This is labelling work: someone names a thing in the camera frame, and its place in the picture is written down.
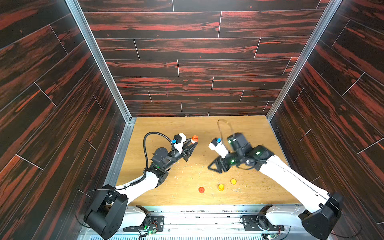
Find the red-orange paint jar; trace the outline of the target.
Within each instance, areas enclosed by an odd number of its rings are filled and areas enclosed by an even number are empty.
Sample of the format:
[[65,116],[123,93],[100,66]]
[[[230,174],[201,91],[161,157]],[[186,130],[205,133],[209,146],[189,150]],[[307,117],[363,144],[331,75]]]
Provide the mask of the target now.
[[197,143],[199,140],[199,137],[197,135],[194,135],[192,138],[191,138],[191,142],[192,143]]

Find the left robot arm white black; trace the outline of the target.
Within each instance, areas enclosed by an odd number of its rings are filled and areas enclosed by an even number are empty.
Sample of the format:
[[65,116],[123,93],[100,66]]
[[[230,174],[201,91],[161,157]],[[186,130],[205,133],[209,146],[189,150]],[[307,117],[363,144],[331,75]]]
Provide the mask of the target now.
[[129,208],[128,205],[144,193],[159,187],[169,175],[173,164],[180,159],[188,161],[198,145],[196,139],[183,143],[172,141],[170,152],[165,148],[156,149],[149,167],[143,176],[122,186],[105,185],[95,190],[96,196],[85,211],[84,223],[104,240],[110,239],[118,231],[137,231],[142,237],[159,229],[159,222],[151,219],[144,207]]

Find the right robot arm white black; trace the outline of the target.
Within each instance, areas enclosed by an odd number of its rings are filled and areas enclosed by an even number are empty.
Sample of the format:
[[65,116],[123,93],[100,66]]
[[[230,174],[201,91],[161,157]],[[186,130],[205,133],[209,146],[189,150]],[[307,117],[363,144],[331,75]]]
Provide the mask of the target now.
[[222,139],[215,138],[209,148],[219,154],[211,164],[221,174],[231,167],[245,164],[248,170],[256,170],[274,180],[301,203],[294,210],[266,205],[256,217],[261,230],[272,226],[304,228],[310,235],[326,240],[341,217],[343,197],[330,194],[299,175],[286,165],[276,154],[262,145],[252,147],[241,133],[227,138],[233,149],[229,152]]

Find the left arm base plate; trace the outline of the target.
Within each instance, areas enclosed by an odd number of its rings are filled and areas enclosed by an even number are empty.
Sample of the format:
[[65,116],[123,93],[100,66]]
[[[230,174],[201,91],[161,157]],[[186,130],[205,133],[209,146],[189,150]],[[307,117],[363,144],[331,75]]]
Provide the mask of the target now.
[[138,226],[130,226],[123,228],[123,232],[144,232],[144,233],[157,233],[164,230],[164,216],[149,216],[146,217],[144,222]]

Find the aluminium front rail frame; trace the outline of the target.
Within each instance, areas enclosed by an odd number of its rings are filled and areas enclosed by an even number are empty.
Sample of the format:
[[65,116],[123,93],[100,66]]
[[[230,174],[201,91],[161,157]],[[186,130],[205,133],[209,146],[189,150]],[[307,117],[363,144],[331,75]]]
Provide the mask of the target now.
[[[151,216],[164,216],[164,230],[145,237],[118,231],[108,240],[313,240],[304,228],[282,232],[246,232],[243,215],[258,215],[266,205],[145,206]],[[274,205],[294,210],[300,204]]]

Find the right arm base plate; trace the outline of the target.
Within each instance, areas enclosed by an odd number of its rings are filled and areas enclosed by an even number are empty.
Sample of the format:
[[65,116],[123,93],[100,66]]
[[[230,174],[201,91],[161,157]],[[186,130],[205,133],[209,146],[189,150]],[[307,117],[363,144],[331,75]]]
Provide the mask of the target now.
[[243,215],[240,223],[246,232],[282,232],[285,230],[283,225],[272,225],[266,217],[258,215]]

